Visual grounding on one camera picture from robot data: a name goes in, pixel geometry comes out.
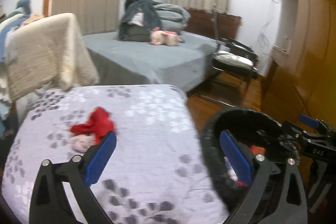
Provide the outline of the orange mesh net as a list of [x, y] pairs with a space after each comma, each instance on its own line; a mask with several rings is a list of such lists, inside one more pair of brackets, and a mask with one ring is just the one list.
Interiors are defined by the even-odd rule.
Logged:
[[249, 149], [254, 155], [265, 155], [266, 152], [265, 148], [256, 145], [251, 145]]

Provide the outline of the pink sock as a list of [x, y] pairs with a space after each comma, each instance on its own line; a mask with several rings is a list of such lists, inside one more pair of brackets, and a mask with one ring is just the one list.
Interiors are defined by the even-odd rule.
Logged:
[[95, 144], [93, 135], [76, 135], [70, 138], [71, 147], [75, 152], [86, 153], [88, 149]]

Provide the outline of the red sock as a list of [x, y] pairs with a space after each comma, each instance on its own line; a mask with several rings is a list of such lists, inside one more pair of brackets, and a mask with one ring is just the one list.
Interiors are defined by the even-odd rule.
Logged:
[[70, 132], [75, 135], [93, 134], [94, 143], [99, 144], [107, 133], [116, 131], [114, 122], [110, 119], [110, 113], [104, 108], [97, 107], [85, 123], [72, 125]]

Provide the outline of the black lined trash bin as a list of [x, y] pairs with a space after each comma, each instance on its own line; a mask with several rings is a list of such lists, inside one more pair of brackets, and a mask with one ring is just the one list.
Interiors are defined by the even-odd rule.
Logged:
[[221, 110], [201, 131], [205, 166], [226, 223], [306, 223], [299, 152], [282, 125], [247, 108]]

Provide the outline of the wooden wardrobe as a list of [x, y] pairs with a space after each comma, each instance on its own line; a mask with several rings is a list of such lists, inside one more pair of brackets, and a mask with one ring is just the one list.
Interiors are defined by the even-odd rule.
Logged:
[[289, 48], [276, 47], [261, 110], [278, 122], [306, 114], [335, 126], [335, 0], [294, 0]]

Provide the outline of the black cantilever chair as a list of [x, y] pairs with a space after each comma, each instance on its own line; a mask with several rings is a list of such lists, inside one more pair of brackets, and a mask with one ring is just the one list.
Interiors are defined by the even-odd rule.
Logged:
[[[257, 78], [258, 56], [252, 48], [232, 38], [221, 38], [219, 35], [219, 12], [217, 6], [213, 5], [213, 18], [215, 42], [217, 49], [213, 53], [212, 66], [217, 71], [209, 78], [209, 82], [232, 89], [238, 94], [238, 106], [241, 107], [252, 79]], [[245, 88], [241, 92], [241, 85], [232, 85], [217, 79], [221, 73], [227, 73], [245, 82]]]

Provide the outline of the silver chair cushion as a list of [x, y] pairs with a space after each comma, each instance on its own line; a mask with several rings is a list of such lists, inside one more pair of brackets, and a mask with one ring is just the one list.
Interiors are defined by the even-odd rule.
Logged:
[[235, 55], [227, 51], [218, 51], [214, 54], [214, 59], [222, 64], [232, 67], [251, 69], [253, 62], [245, 57]]

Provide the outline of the grey floral quilt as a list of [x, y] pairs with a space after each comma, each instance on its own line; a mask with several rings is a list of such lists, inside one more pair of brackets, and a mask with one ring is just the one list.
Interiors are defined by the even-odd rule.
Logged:
[[5, 164], [2, 195], [29, 221], [34, 182], [44, 159], [67, 162], [72, 125], [104, 108], [117, 145], [92, 192], [115, 223], [222, 223], [228, 209], [203, 164], [198, 132], [183, 91], [172, 85], [51, 89], [34, 100]]

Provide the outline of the dark wooden headboard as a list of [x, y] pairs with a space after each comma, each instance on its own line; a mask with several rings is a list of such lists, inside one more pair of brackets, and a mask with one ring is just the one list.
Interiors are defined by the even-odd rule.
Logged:
[[238, 29], [242, 23], [240, 16], [218, 13], [217, 18], [213, 11], [200, 9], [186, 9], [190, 14], [186, 32], [215, 39], [215, 30], [218, 36], [224, 39], [236, 39]]

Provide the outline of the beige quilt on rack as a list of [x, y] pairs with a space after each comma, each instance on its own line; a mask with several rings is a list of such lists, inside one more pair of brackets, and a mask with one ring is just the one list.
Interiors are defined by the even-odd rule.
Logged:
[[13, 101], [49, 82], [68, 90], [100, 81], [73, 13], [49, 16], [20, 27], [8, 34], [7, 42], [6, 70]]

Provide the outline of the grey bed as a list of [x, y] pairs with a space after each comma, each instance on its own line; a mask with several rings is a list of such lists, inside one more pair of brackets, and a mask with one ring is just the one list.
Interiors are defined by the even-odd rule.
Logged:
[[117, 32], [84, 36], [102, 85], [168, 84], [189, 92], [213, 74], [215, 40], [182, 32], [179, 46], [122, 42]]

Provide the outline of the pink plush pig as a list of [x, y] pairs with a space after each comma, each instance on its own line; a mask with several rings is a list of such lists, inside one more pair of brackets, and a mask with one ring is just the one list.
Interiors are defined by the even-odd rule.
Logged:
[[150, 43], [154, 46], [177, 46], [182, 40], [176, 32], [172, 31], [163, 31], [159, 27], [153, 28], [150, 34]]

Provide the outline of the blue white scalloped cloth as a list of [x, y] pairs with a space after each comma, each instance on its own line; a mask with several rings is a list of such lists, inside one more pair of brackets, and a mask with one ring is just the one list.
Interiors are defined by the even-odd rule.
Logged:
[[1, 19], [1, 136], [6, 131], [4, 121], [10, 114], [12, 100], [8, 82], [8, 72], [5, 61], [5, 47], [8, 33], [19, 28], [19, 26], [31, 15], [31, 0], [17, 1], [16, 8], [8, 16]]

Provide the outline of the folded grey blanket stack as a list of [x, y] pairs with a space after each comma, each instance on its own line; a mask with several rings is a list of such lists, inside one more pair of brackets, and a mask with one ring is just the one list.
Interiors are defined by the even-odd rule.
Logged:
[[118, 39], [128, 41], [130, 37], [128, 23], [134, 18], [137, 13], [142, 13], [142, 26], [145, 30], [151, 32], [153, 28], [159, 27], [163, 29], [159, 11], [172, 11], [182, 16], [182, 29], [186, 28], [191, 18], [190, 13], [181, 6], [172, 5], [169, 3], [159, 3], [153, 0], [139, 0], [130, 4], [120, 20]]

